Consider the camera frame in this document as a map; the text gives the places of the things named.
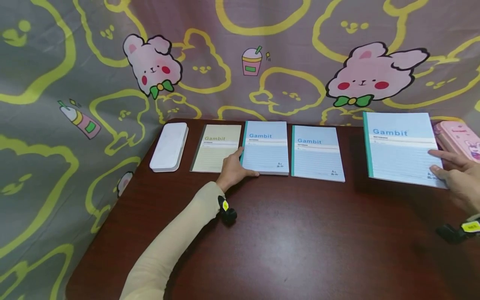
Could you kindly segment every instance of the notebook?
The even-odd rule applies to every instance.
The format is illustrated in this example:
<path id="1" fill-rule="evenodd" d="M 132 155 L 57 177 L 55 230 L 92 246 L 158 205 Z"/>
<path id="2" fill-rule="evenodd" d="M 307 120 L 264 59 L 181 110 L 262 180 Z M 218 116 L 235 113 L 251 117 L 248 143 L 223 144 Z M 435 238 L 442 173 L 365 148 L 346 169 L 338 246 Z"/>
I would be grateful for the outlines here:
<path id="1" fill-rule="evenodd" d="M 288 175 L 287 123 L 247 121 L 240 163 L 265 175 Z"/>
<path id="2" fill-rule="evenodd" d="M 371 178 L 445 188 L 430 172 L 441 159 L 428 113 L 363 113 L 368 174 Z"/>
<path id="3" fill-rule="evenodd" d="M 336 128 L 293 126 L 292 176 L 345 182 Z"/>
<path id="4" fill-rule="evenodd" d="M 178 170 L 187 140 L 187 123 L 165 124 L 150 160 L 153 172 L 173 172 Z"/>
<path id="5" fill-rule="evenodd" d="M 191 172 L 220 173 L 223 159 L 239 147 L 241 125 L 204 126 Z"/>

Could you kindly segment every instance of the lined notebook cover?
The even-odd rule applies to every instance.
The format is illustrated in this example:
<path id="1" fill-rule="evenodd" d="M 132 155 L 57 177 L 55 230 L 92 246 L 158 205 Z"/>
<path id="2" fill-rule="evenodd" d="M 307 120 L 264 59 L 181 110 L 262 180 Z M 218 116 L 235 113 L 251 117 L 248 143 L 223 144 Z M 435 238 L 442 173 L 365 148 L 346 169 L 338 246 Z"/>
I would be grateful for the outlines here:
<path id="1" fill-rule="evenodd" d="M 241 125 L 204 126 L 191 172 L 220 173 L 223 159 L 239 147 Z"/>
<path id="2" fill-rule="evenodd" d="M 441 159 L 428 113 L 363 113 L 369 177 L 445 188 L 430 172 Z"/>
<path id="3" fill-rule="evenodd" d="M 336 128 L 293 126 L 292 176 L 345 182 Z"/>
<path id="4" fill-rule="evenodd" d="M 287 123 L 247 121 L 242 166 L 260 174 L 288 175 Z"/>

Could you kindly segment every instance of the pink pencil case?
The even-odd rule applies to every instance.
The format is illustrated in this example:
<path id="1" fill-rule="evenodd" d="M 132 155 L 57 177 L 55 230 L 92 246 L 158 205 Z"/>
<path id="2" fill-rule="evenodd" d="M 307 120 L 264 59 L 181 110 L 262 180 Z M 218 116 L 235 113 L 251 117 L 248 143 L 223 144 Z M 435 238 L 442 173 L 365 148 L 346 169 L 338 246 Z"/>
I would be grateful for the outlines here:
<path id="1" fill-rule="evenodd" d="M 480 138 L 466 124 L 441 121 L 433 128 L 439 146 L 480 163 Z"/>

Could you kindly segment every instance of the pink rabbit ear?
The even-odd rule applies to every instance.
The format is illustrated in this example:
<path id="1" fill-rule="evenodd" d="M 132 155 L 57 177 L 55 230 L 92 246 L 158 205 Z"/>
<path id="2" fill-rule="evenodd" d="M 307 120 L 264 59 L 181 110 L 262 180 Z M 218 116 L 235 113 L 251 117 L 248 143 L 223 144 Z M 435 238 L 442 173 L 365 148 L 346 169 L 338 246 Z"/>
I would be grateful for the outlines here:
<path id="1" fill-rule="evenodd" d="M 144 40 L 138 35 L 132 34 L 127 36 L 123 42 L 123 52 L 128 57 L 144 44 Z"/>
<path id="2" fill-rule="evenodd" d="M 155 51 L 164 55 L 170 52 L 170 47 L 172 46 L 172 43 L 163 36 L 155 36 L 149 39 L 147 43 L 153 45 Z"/>
<path id="3" fill-rule="evenodd" d="M 392 66 L 399 70 L 413 69 L 426 61 L 429 56 L 430 54 L 425 49 L 415 49 L 390 54 L 390 57 L 394 60 Z"/>
<path id="4" fill-rule="evenodd" d="M 350 57 L 354 60 L 369 59 L 372 57 L 379 57 L 387 53 L 387 48 L 383 43 L 371 43 L 353 49 Z"/>

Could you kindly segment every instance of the green bow tie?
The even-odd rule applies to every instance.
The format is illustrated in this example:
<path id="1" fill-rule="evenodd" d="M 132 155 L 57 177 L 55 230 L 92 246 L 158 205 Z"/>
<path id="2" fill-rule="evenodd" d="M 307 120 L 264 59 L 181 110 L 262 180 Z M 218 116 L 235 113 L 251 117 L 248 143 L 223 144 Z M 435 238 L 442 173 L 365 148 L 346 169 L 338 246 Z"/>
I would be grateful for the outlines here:
<path id="1" fill-rule="evenodd" d="M 152 93 L 153 99 L 156 100 L 156 98 L 158 97 L 158 92 L 163 90 L 173 92 L 173 85 L 170 80 L 166 79 L 162 83 L 154 85 L 150 88 L 150 92 Z"/>
<path id="2" fill-rule="evenodd" d="M 373 99 L 373 95 L 365 95 L 365 96 L 358 97 L 358 98 L 349 98 L 349 97 L 346 97 L 346 96 L 340 96 L 340 97 L 337 97 L 333 106 L 336 107 L 336 108 L 339 108 L 339 107 L 347 105 L 347 104 L 348 105 L 354 105 L 355 104 L 359 108 L 364 108 L 365 106 L 368 106 L 370 104 L 372 99 Z"/>

